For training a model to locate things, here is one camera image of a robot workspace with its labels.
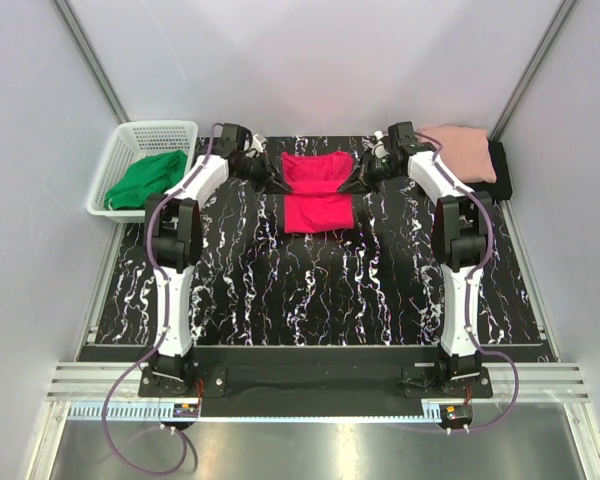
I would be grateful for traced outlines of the red t-shirt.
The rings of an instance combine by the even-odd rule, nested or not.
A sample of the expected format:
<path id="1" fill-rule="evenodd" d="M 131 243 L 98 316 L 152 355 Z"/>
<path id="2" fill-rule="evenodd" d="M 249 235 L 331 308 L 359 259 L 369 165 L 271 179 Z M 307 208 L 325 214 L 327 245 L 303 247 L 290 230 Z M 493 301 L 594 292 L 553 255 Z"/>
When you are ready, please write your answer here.
<path id="1" fill-rule="evenodd" d="M 354 226 L 351 194 L 339 187 L 353 169 L 350 154 L 337 151 L 327 155 L 281 156 L 284 180 L 292 193 L 284 199 L 286 233 L 315 234 Z"/>

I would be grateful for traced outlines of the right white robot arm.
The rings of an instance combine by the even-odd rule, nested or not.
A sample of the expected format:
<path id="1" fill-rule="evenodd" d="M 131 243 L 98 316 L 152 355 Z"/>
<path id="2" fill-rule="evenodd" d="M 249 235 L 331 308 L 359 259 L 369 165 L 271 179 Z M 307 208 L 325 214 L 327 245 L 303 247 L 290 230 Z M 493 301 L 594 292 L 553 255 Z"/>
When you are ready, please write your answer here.
<path id="1" fill-rule="evenodd" d="M 435 204 L 431 247 L 444 281 L 444 320 L 434 366 L 406 386 L 468 397 L 481 381 L 477 334 L 484 267 L 493 253 L 493 201 L 463 183 L 443 159 L 443 143 L 415 132 L 410 121 L 375 132 L 358 164 L 338 188 L 342 194 L 377 192 L 387 180 L 413 180 Z"/>

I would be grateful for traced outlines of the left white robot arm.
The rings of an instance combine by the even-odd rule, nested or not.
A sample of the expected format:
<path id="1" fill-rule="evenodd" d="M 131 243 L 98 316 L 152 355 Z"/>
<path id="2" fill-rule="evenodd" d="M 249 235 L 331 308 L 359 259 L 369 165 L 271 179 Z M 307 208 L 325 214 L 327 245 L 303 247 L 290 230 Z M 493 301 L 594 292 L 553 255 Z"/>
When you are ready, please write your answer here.
<path id="1" fill-rule="evenodd" d="M 144 241 L 157 286 L 157 333 L 143 358 L 142 384 L 175 396 L 202 388 L 189 327 L 194 267 L 203 252 L 202 209 L 227 180 L 249 181 L 259 193 L 289 194 L 290 186 L 266 154 L 267 139 L 224 123 L 183 178 L 145 207 Z"/>

